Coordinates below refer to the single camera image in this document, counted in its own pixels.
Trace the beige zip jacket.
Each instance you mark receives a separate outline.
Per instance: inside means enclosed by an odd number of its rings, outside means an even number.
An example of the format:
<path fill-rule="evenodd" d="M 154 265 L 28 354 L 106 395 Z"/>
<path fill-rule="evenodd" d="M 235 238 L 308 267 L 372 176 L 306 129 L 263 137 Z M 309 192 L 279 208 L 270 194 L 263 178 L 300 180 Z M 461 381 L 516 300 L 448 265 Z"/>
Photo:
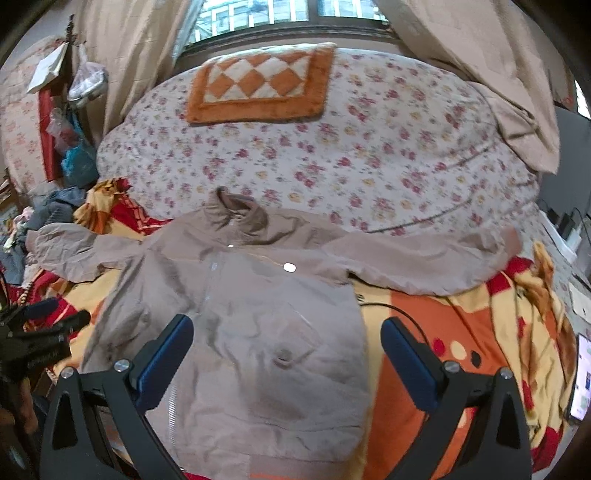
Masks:
<path fill-rule="evenodd" d="M 192 320 L 192 345 L 148 419 L 174 460 L 211 479 L 346 478 L 370 406 L 353 280 L 448 296 L 491 279 L 522 249 L 512 226 L 349 232 L 224 188 L 143 240 L 52 223 L 27 242 L 65 280 L 120 273 L 85 373 L 133 357 L 177 314 Z"/>

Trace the grey blue clothes pile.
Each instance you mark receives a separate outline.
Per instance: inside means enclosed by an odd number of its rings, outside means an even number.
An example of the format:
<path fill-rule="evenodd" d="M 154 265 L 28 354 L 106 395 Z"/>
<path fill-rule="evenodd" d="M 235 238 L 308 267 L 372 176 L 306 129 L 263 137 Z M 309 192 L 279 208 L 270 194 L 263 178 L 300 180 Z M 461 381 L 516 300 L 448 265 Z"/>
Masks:
<path fill-rule="evenodd" d="M 16 245 L 27 253 L 26 236 L 29 231 L 38 231 L 52 223 L 72 223 L 74 212 L 86 200 L 86 191 L 78 187 L 68 187 L 51 192 L 40 207 L 35 208 L 25 222 L 23 231 L 16 235 Z"/>

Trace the smartphone with lit screen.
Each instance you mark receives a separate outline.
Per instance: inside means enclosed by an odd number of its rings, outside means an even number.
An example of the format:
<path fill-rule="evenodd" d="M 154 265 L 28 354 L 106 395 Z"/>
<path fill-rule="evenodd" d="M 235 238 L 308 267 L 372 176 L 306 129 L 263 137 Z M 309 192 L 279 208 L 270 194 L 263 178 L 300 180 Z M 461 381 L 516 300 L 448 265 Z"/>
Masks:
<path fill-rule="evenodd" d="M 584 335 L 577 336 L 577 362 L 575 379 L 568 407 L 568 419 L 579 424 L 590 406 L 591 389 L 591 342 Z"/>

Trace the orange red yellow blanket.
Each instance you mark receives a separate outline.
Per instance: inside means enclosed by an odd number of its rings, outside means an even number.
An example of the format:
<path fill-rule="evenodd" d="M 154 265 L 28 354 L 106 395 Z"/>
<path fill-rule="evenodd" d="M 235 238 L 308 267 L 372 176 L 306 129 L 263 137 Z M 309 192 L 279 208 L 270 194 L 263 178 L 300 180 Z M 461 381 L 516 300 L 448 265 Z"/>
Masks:
<path fill-rule="evenodd" d="M 126 180 L 109 180 L 91 190 L 76 220 L 90 230 L 135 240 L 162 228 L 170 220 L 156 220 L 129 198 Z M 518 256 L 488 282 L 449 297 L 411 296 L 353 281 L 362 304 L 397 306 L 418 321 L 434 353 L 441 360 L 456 360 L 468 372 L 492 374 L 502 366 L 516 375 L 528 427 L 531 429 L 533 472 L 549 467 L 563 438 L 576 369 L 575 333 L 567 309 L 554 291 L 558 271 L 541 242 L 534 242 L 531 259 Z M 117 270 L 107 270 L 91 283 L 73 284 L 39 270 L 27 289 L 8 287 L 11 300 L 20 304 L 57 296 L 59 307 L 47 317 L 29 323 L 29 329 L 50 326 L 75 310 L 88 309 L 91 324 L 74 337 L 72 356 L 51 367 L 53 380 L 65 366 L 80 366 L 102 304 L 118 280 Z M 380 325 L 387 314 L 383 306 L 362 308 L 369 340 L 370 395 L 372 405 L 362 444 L 341 479 L 384 479 L 393 470 L 419 432 L 425 414 L 413 405 L 379 342 Z M 476 410 L 466 409 L 440 465 L 432 476 L 439 479 L 459 460 L 462 444 Z"/>

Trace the blue plastic bag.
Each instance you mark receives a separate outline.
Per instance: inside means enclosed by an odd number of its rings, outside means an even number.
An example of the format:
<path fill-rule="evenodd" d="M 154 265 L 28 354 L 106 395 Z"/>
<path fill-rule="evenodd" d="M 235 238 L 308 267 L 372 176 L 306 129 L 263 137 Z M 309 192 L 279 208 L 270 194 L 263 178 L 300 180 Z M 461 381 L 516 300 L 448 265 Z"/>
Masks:
<path fill-rule="evenodd" d="M 83 189 L 94 184 L 99 178 L 96 151 L 85 139 L 66 151 L 61 168 L 64 182 L 69 187 Z"/>

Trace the white paper on bed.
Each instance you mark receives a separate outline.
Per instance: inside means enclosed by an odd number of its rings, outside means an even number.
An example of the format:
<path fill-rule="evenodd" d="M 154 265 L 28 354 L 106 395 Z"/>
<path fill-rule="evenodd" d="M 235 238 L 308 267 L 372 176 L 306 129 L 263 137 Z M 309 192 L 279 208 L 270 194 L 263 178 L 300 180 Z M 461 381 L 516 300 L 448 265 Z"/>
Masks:
<path fill-rule="evenodd" d="M 591 299 L 581 292 L 574 284 L 569 284 L 572 309 L 576 315 L 588 324 L 591 323 Z"/>

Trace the white power strip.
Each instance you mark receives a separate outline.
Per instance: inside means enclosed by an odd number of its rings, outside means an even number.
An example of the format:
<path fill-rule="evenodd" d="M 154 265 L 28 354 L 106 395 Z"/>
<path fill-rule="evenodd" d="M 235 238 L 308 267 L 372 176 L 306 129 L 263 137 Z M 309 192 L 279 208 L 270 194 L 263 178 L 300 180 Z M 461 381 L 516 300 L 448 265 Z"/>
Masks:
<path fill-rule="evenodd" d="M 552 208 L 543 211 L 542 214 L 547 231 L 557 246 L 576 252 L 581 243 L 581 227 L 573 216 L 568 213 L 560 215 Z"/>

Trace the black charger plug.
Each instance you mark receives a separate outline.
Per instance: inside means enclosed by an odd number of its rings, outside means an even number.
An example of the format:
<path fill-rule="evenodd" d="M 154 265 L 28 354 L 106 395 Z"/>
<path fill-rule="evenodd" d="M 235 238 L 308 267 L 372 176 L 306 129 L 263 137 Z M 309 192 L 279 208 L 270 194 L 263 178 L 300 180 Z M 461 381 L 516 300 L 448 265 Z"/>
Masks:
<path fill-rule="evenodd" d="M 573 220 L 573 216 L 571 214 L 565 213 L 561 217 L 557 231 L 562 239 L 567 240 L 574 227 L 575 221 Z"/>

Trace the white plastic bag hanging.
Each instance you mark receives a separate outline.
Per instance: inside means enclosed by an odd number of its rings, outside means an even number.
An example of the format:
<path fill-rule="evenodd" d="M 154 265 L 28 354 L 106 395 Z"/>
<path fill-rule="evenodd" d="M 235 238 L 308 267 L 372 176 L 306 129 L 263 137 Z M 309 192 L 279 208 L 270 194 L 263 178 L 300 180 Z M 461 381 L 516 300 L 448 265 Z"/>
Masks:
<path fill-rule="evenodd" d="M 99 63 L 90 61 L 84 44 L 77 46 L 78 69 L 67 92 L 67 101 L 77 108 L 85 106 L 108 90 L 108 72 Z"/>

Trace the white hanging paper bag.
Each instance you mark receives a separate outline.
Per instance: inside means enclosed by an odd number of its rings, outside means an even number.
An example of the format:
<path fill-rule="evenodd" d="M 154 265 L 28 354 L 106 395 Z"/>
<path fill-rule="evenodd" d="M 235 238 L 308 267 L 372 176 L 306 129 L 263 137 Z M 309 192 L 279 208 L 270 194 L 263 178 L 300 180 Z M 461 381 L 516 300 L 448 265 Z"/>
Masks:
<path fill-rule="evenodd" d="M 68 47 L 68 42 L 61 43 L 37 64 L 28 85 L 28 94 L 37 93 L 43 87 L 59 77 Z"/>

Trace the beige curtain left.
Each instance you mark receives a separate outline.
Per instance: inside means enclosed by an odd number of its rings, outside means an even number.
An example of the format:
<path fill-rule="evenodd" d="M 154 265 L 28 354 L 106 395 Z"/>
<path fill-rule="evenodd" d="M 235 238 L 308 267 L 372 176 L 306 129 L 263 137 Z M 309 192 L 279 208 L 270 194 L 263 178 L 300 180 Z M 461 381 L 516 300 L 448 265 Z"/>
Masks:
<path fill-rule="evenodd" d="M 201 1 L 79 1 L 75 31 L 91 61 L 108 74 L 106 93 L 86 107 L 98 143 L 131 107 L 165 80 L 182 52 Z"/>

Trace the beige curtain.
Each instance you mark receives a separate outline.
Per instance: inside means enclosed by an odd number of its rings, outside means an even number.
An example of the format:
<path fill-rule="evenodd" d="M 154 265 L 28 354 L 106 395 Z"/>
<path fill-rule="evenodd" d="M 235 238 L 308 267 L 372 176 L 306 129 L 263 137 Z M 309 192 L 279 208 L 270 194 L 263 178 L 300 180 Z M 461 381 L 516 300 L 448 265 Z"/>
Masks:
<path fill-rule="evenodd" d="M 91 61 L 108 74 L 106 93 L 86 107 L 98 143 L 131 107 L 165 80 L 182 52 L 201 1 L 79 1 L 75 31 Z"/>
<path fill-rule="evenodd" d="M 560 138 L 550 84 L 525 15 L 511 1 L 377 1 L 413 54 L 467 78 L 505 142 L 533 170 L 555 174 Z"/>

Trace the floral quilt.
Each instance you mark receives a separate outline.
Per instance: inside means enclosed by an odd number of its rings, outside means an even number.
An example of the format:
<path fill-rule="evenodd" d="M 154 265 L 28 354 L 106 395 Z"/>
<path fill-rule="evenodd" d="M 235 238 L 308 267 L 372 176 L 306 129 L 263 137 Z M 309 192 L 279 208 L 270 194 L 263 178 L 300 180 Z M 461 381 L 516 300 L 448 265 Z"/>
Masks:
<path fill-rule="evenodd" d="M 404 235 L 510 223 L 539 210 L 537 176 L 504 142 L 472 83 L 419 60 L 338 49 L 314 120 L 192 125 L 194 70 L 147 92 L 102 140 L 97 167 L 154 217 L 217 187 L 346 230 Z"/>

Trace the orange checkered pillow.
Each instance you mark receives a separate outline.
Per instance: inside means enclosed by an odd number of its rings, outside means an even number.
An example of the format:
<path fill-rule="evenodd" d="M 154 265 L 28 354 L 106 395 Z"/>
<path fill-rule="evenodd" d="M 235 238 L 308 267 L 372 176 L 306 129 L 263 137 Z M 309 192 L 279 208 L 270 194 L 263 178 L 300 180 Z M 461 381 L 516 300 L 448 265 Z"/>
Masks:
<path fill-rule="evenodd" d="M 325 110 L 335 44 L 270 46 L 211 58 L 195 70 L 185 120 L 285 122 Z"/>

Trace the beige curtain right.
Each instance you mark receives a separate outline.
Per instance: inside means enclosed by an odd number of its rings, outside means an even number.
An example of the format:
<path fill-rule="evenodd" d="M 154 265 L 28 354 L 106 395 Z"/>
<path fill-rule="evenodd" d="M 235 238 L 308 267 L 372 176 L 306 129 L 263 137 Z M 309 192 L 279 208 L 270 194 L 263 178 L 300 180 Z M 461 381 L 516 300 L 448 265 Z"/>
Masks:
<path fill-rule="evenodd" d="M 377 1 L 413 54 L 467 78 L 505 142 L 533 170 L 555 174 L 560 138 L 550 84 L 525 15 L 511 1 Z"/>

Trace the window with frame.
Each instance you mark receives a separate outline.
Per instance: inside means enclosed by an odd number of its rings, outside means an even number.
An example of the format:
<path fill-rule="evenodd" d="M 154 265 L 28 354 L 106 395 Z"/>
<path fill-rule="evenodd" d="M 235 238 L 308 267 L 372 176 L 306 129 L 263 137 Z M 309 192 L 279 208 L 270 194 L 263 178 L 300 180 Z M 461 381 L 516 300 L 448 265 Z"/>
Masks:
<path fill-rule="evenodd" d="M 177 54 L 287 38 L 396 39 L 373 1 L 193 1 Z"/>

